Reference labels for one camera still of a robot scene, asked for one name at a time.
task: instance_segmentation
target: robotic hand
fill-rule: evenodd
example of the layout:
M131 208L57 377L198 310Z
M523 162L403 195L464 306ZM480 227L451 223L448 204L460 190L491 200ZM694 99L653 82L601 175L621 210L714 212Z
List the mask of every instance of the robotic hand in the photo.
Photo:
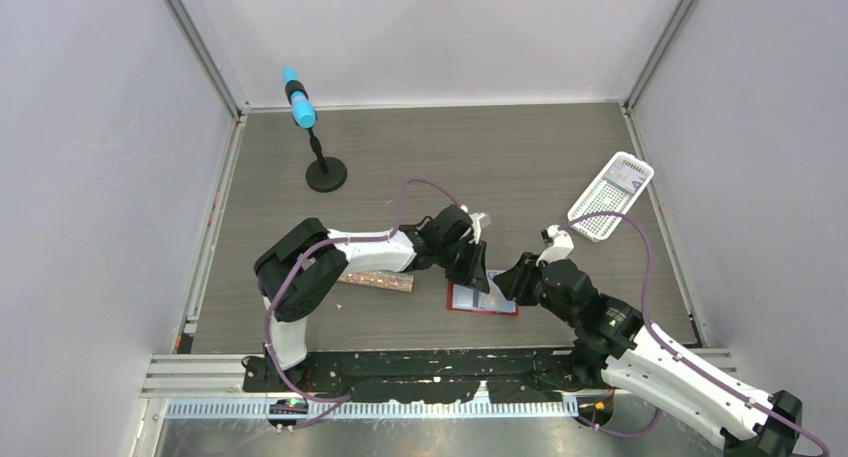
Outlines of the robotic hand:
M784 418L801 423L801 402L786 391L773 395L751 387L675 342L653 322L615 297L598 292L586 273L566 257L573 248L557 226L542 232L548 248L524 253L510 270L494 278L507 299L518 305L541 305L572 327L577 336L568 356L572 373L587 387L604 384L627 390L680 419L726 456L789 456L798 434L758 410L767 404ZM650 335L647 325L676 355ZM744 394L741 401L682 362Z
M298 256L320 241L337 243L311 256L274 311L270 343L281 368L291 368L306 358L306 318L344 273L409 272L437 264L451 282L488 293L486 242L480 238L487 221L486 214L468 214L464 207L450 205L436 218L400 225L397 232L345 233L325 228L316 218L298 224L253 266L266 308L269 296L280 289Z

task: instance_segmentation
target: label in basket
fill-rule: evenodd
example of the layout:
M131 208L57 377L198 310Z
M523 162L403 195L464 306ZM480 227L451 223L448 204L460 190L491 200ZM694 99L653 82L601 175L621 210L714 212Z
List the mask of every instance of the label in basket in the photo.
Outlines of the label in basket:
M639 187L642 187L642 184L648 180L648 174L642 169L636 169L622 160L617 160L607 170L604 178L627 192L635 194Z

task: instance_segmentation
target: white panel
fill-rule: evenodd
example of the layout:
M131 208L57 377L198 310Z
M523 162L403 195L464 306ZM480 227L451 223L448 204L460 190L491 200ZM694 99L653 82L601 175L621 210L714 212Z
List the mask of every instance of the white panel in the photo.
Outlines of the white panel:
M746 380L801 397L834 455L848 448L846 22L846 0L700 0L636 110L706 330Z
M677 0L201 0L253 107L623 100Z
M0 109L0 454L120 455L232 123L162 0L0 0Z

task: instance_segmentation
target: white basket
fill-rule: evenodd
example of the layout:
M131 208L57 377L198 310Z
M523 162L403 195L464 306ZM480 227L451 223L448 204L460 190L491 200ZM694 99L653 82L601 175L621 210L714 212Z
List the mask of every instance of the white basket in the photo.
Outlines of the white basket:
M644 180L635 188L635 191L625 190L609 178L608 172L613 168L626 169L632 172L633 176L642 177ZM653 176L654 169L650 165L627 152L616 153L568 211L568 220L602 210L626 214ZM621 222L620 217L595 217L575 224L573 229L592 242L600 242L612 234L619 222Z

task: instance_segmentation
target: shiny metal surface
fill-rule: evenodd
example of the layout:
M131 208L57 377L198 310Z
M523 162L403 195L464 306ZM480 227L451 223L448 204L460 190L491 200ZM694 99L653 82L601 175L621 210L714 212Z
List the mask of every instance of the shiny metal surface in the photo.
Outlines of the shiny metal surface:
M653 409L633 396L616 397L608 424L638 430ZM245 445L228 452L245 439ZM641 439L620 439L581 426L572 419L463 419L424 421L328 421L277 434L262 420L168 420L156 455L238 456L534 456L641 457L720 456L718 449L679 421L664 417Z

